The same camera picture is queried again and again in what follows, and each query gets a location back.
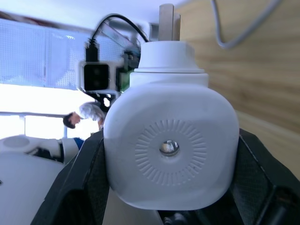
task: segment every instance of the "wooden wall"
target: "wooden wall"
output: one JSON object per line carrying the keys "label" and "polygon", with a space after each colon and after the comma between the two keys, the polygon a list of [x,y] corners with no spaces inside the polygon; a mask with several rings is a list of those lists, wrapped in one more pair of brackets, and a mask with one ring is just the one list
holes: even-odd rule
{"label": "wooden wall", "polygon": [[[225,40],[239,35],[270,0],[218,0]],[[181,14],[181,40],[195,48],[210,87],[237,110],[241,128],[256,134],[300,179],[300,0],[283,0],[245,42],[231,50],[215,41],[209,0]]]}

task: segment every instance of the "metal bracket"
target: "metal bracket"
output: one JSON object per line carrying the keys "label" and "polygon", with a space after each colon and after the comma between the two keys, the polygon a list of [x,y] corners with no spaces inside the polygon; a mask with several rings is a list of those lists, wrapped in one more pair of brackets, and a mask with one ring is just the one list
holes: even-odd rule
{"label": "metal bracket", "polygon": [[180,14],[174,12],[174,5],[163,4],[159,7],[159,41],[180,40]]}

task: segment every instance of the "pegboard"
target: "pegboard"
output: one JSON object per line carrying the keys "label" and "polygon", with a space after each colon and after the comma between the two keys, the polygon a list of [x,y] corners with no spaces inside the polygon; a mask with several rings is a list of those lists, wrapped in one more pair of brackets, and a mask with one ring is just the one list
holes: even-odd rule
{"label": "pegboard", "polygon": [[[75,71],[89,33],[0,19],[0,83],[75,90]],[[101,60],[118,60],[123,49],[99,36]]]}

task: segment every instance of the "white ceiling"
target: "white ceiling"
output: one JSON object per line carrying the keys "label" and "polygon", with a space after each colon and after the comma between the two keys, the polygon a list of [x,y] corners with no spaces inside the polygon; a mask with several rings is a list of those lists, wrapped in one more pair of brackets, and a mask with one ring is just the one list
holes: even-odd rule
{"label": "white ceiling", "polygon": [[93,29],[110,13],[122,14],[131,20],[158,22],[159,6],[175,6],[189,0],[0,0],[0,10],[48,21]]}

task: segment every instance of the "wooden panel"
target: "wooden panel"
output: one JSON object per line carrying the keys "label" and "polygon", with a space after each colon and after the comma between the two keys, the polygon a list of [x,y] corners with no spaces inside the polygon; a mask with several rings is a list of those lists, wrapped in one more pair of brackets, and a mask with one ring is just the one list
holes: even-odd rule
{"label": "wooden panel", "polygon": [[[225,40],[230,40],[270,0],[217,2]],[[181,40],[195,48],[199,67],[210,75],[210,87],[240,112],[241,127],[257,134],[300,178],[300,1],[283,0],[254,34],[231,50],[216,43],[209,0],[195,0],[177,11]]]}

